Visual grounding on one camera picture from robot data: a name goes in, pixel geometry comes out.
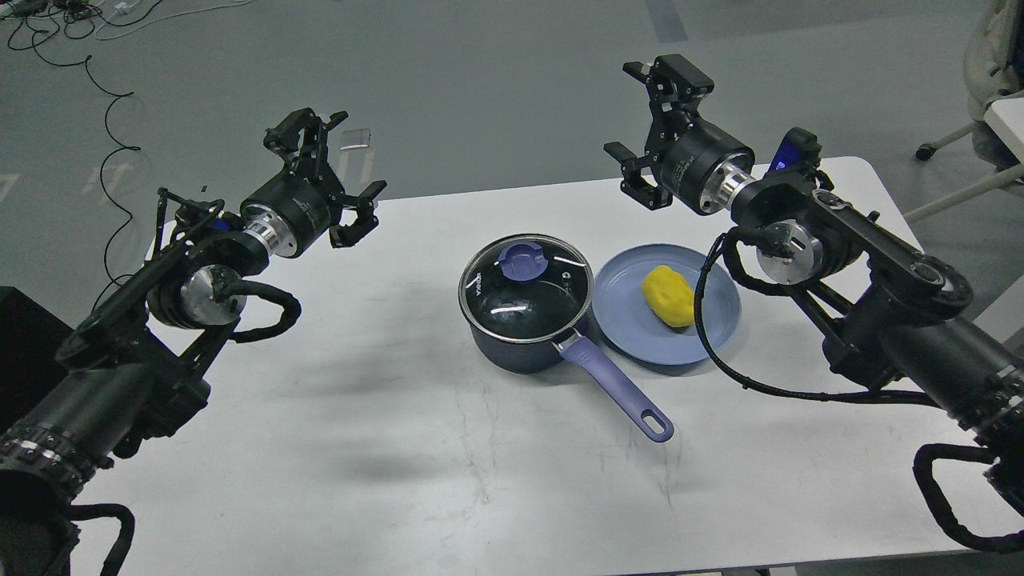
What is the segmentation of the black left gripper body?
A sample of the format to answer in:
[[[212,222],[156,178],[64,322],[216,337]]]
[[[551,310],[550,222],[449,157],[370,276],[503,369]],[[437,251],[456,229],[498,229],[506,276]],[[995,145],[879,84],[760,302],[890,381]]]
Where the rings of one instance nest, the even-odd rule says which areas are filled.
[[[344,186],[325,154],[300,154],[242,201],[244,231],[271,255],[299,258],[340,222],[344,197]]]

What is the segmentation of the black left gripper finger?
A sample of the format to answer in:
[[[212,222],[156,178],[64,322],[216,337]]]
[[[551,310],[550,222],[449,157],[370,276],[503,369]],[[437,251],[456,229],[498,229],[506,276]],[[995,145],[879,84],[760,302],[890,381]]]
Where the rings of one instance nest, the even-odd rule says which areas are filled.
[[[328,134],[348,117],[347,110],[340,110],[323,121],[311,108],[293,110],[266,129],[263,146],[281,158],[288,174],[324,174],[329,168]]]
[[[329,240],[333,248],[354,247],[379,227],[375,211],[378,198],[387,186],[386,180],[374,180],[356,196],[344,194],[338,221],[329,227]]]

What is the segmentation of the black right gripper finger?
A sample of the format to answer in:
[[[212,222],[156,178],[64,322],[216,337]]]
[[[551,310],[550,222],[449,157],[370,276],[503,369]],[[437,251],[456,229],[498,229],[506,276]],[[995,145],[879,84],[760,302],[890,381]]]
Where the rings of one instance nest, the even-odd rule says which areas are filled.
[[[680,54],[626,61],[622,72],[644,85],[652,121],[665,129],[691,128],[701,117],[699,105],[714,91],[712,78]]]
[[[654,158],[649,154],[638,157],[621,142],[605,143],[603,150],[617,161],[622,176],[618,189],[626,196],[651,211],[672,205],[672,194],[663,186],[652,186],[642,174],[643,169],[654,166]]]

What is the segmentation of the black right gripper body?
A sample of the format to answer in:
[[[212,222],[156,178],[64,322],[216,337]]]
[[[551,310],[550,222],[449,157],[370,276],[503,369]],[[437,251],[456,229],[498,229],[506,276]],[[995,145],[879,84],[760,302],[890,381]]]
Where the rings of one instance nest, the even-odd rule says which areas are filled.
[[[646,142],[656,189],[667,192],[698,215],[724,208],[712,181],[721,164],[752,170],[756,154],[745,143],[698,114],[670,110],[652,119]]]

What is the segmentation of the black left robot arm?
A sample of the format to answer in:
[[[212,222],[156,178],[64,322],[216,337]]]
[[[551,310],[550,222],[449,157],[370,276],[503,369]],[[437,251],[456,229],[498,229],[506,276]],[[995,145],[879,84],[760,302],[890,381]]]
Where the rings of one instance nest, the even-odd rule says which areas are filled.
[[[303,108],[267,129],[281,170],[234,212],[158,190],[150,259],[67,335],[55,351],[62,381],[2,434],[4,575],[69,574],[79,525],[98,518],[118,522],[100,573],[121,571],[135,517],[78,506],[84,485],[204,409],[206,372],[228,342],[264,342],[297,323],[299,300],[257,281],[272,258],[300,258],[322,236],[355,246],[378,225],[386,182],[348,194],[330,167],[330,132],[347,118]]]

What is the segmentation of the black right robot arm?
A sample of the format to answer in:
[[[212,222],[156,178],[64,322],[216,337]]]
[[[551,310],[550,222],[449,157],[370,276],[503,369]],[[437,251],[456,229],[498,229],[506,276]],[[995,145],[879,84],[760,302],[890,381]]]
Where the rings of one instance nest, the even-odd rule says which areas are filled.
[[[962,316],[969,282],[878,224],[834,192],[822,146],[791,128],[764,175],[752,175],[754,151],[699,113],[714,82],[680,54],[626,61],[644,85],[652,123],[642,154],[604,146],[617,160],[622,192],[650,210],[679,200],[701,216],[727,210],[733,227],[707,253],[695,286],[696,334],[706,335],[707,277],[717,260],[749,290],[788,298],[822,332],[830,371],[856,393],[784,390],[710,360],[740,386],[780,398],[859,405],[920,405],[947,412],[970,446],[933,442],[918,449],[912,474],[939,528],[983,553],[1021,553],[1023,536],[969,532],[934,478],[938,460],[986,466],[1006,503],[1023,510],[1022,359]]]

